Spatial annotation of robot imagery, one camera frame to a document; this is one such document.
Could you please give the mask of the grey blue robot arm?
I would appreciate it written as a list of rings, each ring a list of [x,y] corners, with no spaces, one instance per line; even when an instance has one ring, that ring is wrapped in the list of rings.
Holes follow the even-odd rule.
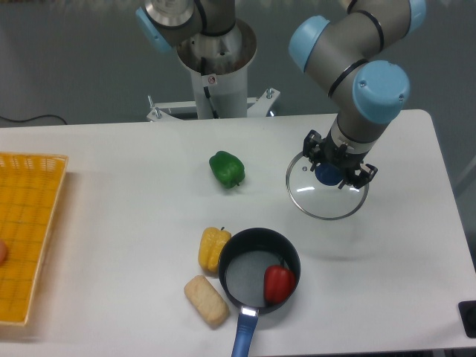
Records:
[[[339,108],[327,136],[313,131],[303,142],[321,183],[360,188],[375,176],[364,157],[410,91],[406,73],[376,55],[416,30],[426,10],[424,1],[351,1],[339,22],[313,16],[292,34],[290,57]],[[257,42],[233,1],[146,1],[135,15],[152,46],[176,49],[190,71],[199,118],[246,115]]]

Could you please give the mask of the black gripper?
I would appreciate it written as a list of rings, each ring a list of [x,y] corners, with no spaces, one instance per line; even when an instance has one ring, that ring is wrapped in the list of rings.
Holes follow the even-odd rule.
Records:
[[[319,179],[342,179],[338,188],[351,186],[360,189],[369,184],[378,172],[378,168],[361,163],[364,153],[356,154],[346,144],[337,144],[327,135],[322,144],[321,135],[310,130],[303,141],[303,157],[307,158],[312,166],[318,166]],[[321,162],[321,149],[324,161]]]

